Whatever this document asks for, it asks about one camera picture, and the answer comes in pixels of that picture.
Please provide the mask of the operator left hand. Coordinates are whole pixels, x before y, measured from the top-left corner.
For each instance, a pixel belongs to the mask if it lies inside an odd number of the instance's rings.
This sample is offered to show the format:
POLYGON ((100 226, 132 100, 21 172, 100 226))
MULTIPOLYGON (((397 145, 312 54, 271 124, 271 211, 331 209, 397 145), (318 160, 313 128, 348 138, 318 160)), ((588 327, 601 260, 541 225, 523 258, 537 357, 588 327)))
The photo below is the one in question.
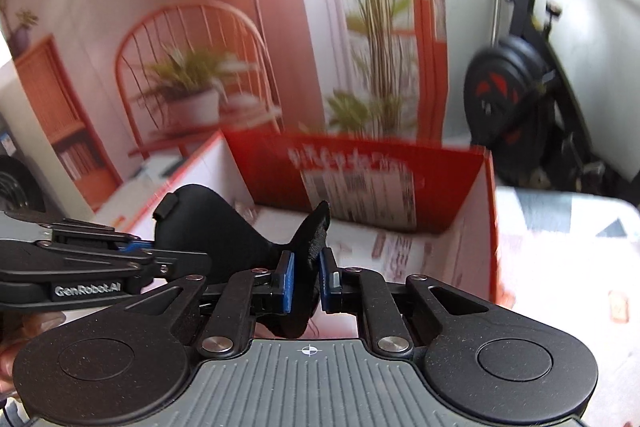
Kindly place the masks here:
POLYGON ((62 312, 1 313, 1 398, 14 392, 13 366, 18 355, 30 340, 62 325, 62 312))

